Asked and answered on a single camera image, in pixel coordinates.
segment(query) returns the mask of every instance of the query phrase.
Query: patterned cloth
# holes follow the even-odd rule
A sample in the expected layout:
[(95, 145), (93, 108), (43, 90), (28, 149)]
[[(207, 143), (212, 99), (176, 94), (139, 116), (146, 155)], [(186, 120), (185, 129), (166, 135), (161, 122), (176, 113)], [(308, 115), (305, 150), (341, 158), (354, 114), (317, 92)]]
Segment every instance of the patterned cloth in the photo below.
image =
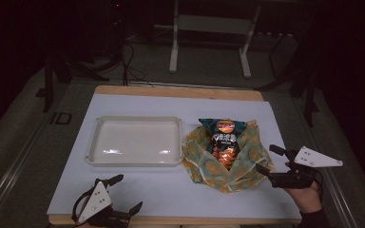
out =
[(273, 171), (268, 152), (259, 139), (259, 128), (256, 121), (248, 122), (244, 132), (238, 137), (241, 152), (236, 157), (230, 170), (206, 149), (211, 136), (204, 126), (199, 126), (182, 142), (184, 165), (191, 180), (195, 183), (207, 184), (223, 193), (236, 192), (257, 186), (265, 176), (255, 169), (256, 163)]

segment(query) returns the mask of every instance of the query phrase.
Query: plastic tray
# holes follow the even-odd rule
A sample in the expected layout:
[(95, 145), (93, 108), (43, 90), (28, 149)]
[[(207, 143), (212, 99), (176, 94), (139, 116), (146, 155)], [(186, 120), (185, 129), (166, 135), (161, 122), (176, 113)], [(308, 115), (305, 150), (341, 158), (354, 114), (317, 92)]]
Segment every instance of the plastic tray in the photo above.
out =
[(175, 166), (182, 159), (177, 117), (97, 119), (87, 162), (94, 166)]

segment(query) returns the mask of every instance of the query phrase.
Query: white stand leg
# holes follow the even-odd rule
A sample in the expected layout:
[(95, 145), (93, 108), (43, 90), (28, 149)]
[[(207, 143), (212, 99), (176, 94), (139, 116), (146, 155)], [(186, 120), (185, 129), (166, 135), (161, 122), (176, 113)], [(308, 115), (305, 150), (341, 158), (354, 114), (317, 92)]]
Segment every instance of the white stand leg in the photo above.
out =
[(174, 1), (174, 26), (173, 26), (173, 48), (171, 49), (169, 72), (177, 72), (177, 61), (179, 59), (179, 0)]
[(250, 26), (248, 28), (247, 39), (245, 40), (245, 44), (243, 47), (239, 48), (242, 74), (243, 74), (244, 78), (247, 78), (247, 79), (251, 78), (250, 66), (248, 65), (248, 59), (247, 59), (247, 50), (248, 50), (248, 47), (250, 46), (251, 39), (253, 38), (254, 28), (256, 27), (256, 24), (257, 24), (259, 12), (260, 12), (260, 7), (257, 7), (256, 12), (253, 17), (253, 21), (252, 21), (252, 23), (250, 23)]

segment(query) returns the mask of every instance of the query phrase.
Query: person's hand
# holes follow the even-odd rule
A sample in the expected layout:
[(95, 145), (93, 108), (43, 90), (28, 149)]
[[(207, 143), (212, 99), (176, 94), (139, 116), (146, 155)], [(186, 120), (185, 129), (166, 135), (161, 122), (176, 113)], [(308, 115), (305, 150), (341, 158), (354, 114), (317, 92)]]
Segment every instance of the person's hand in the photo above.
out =
[(315, 181), (309, 188), (284, 188), (284, 190), (293, 198), (300, 212), (313, 213), (322, 209), (319, 186)]

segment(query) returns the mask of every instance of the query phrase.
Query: wooden table edge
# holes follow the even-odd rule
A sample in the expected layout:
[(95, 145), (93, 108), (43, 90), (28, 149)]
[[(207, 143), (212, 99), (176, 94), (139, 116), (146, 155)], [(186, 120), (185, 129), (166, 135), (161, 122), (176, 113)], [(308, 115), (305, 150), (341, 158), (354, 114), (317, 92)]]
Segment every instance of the wooden table edge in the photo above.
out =
[[(70, 215), (49, 216), (53, 225), (73, 225), (75, 222)], [(195, 218), (195, 217), (140, 217), (135, 216), (129, 224), (133, 225), (254, 225), (254, 224), (299, 224), (301, 219), (294, 218)]]
[(179, 97), (220, 99), (235, 101), (263, 101), (259, 91), (226, 88), (193, 88), (193, 87), (149, 87), (99, 85), (94, 94), (116, 94), (134, 96)]

